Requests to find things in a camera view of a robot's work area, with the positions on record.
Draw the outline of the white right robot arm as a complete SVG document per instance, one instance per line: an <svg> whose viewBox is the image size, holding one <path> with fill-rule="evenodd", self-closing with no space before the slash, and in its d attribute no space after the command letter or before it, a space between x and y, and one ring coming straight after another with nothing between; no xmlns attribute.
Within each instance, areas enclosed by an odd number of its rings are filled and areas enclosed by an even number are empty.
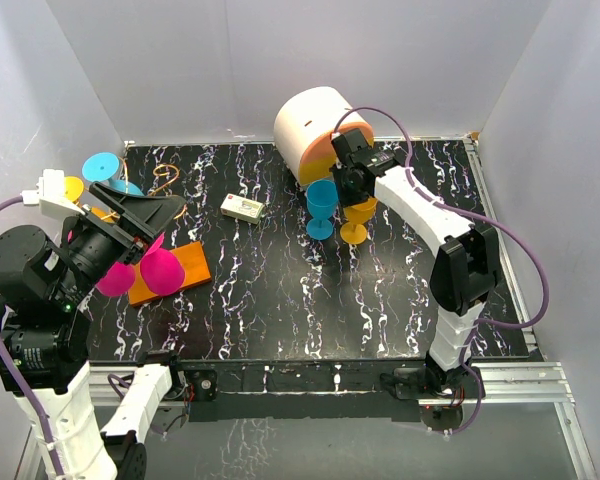
<svg viewBox="0 0 600 480"><path fill-rule="evenodd" d="M340 204L378 200L412 227L435 257L429 289L438 319L424 365L388 378L420 394L449 396L461 385L478 317L500 281L498 234L451 211L405 161L372 146L361 130L337 133L331 145L337 162L330 170Z"/></svg>

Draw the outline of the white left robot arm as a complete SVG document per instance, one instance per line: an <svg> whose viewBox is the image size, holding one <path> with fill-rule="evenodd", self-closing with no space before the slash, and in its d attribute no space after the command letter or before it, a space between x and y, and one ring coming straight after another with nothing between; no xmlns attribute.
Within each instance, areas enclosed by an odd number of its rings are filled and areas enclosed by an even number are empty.
<svg viewBox="0 0 600 480"><path fill-rule="evenodd" d="M133 266L184 207L180 196L137 196L100 182L106 222L46 187L16 202L62 222L59 242L35 225L0 234L0 377L31 423L51 479L141 479L145 439L163 400L187 376L175 352L144 353L114 416L99 426L90 394L84 298L115 264Z"/></svg>

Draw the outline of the pink wine glass front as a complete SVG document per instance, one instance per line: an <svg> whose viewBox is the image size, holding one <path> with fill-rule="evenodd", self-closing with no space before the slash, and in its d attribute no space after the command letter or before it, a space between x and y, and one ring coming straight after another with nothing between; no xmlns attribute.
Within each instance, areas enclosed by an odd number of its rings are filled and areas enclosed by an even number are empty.
<svg viewBox="0 0 600 480"><path fill-rule="evenodd" d="M168 296L180 289L185 271L178 258L163 247L165 234L161 233L140 261L141 277L154 294Z"/></svg>

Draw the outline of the blue wine glass front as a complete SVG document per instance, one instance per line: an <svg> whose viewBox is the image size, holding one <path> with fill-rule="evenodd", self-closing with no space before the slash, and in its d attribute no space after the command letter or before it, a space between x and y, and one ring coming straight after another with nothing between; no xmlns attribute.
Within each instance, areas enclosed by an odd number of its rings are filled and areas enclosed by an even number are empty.
<svg viewBox="0 0 600 480"><path fill-rule="evenodd" d="M336 185L329 179L317 180L309 185L306 196L311 216L306 226L307 233L314 240L326 240L334 231L331 217L338 206Z"/></svg>

